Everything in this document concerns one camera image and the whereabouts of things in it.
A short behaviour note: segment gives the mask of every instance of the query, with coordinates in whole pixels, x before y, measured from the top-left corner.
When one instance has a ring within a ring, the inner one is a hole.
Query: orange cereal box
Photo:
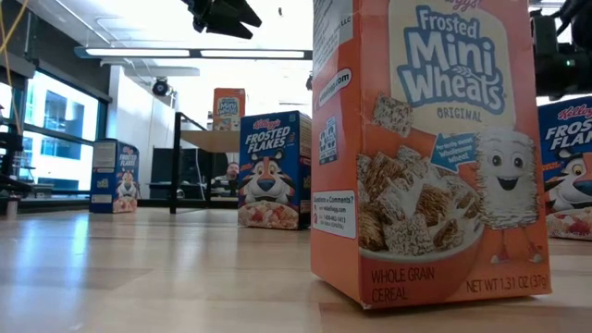
[[[241,117],[245,113],[244,89],[214,89],[214,130],[241,130]]]
[[[364,309],[550,293],[527,6],[314,0],[312,269]]]

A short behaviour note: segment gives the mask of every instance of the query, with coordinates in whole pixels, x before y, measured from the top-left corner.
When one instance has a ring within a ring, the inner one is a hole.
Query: wheat graphic
[[[473,70],[470,69],[467,66],[457,65],[457,66],[453,67],[451,70],[453,72],[455,72],[456,74],[459,74],[459,75],[461,75],[461,76],[463,76],[465,78],[473,78],[473,79],[480,80],[482,82],[484,81],[487,85],[489,85],[489,84],[497,84],[500,81],[500,75],[499,74],[496,74],[496,78],[494,80],[488,81],[487,79],[482,79],[482,78],[479,78],[478,76],[476,76],[474,74]]]

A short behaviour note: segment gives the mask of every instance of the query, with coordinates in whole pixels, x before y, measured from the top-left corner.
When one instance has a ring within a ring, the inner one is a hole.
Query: wooden floor
[[[592,242],[552,242],[554,294],[363,313],[310,273],[309,231],[236,212],[0,221],[0,332],[589,332]]]

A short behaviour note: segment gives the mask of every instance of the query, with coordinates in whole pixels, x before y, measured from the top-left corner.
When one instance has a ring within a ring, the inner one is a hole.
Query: small cereal box
[[[92,154],[92,213],[135,212],[140,199],[138,149],[106,139],[94,143]]]
[[[364,309],[550,293],[526,1],[314,0],[313,62],[315,274]]]
[[[592,97],[539,108],[547,228],[592,241]]]
[[[310,226],[311,127],[311,119],[298,111],[241,120],[240,226]]]
[[[214,89],[214,130],[240,130],[244,117],[246,94],[244,89]]]

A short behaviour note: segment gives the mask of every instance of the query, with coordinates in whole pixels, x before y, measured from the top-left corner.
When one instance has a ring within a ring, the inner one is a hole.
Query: fluorescent light fixture
[[[189,57],[184,49],[138,49],[138,48],[87,48],[89,56],[134,56],[134,57]]]
[[[304,58],[304,51],[202,50],[202,57],[224,58]]]

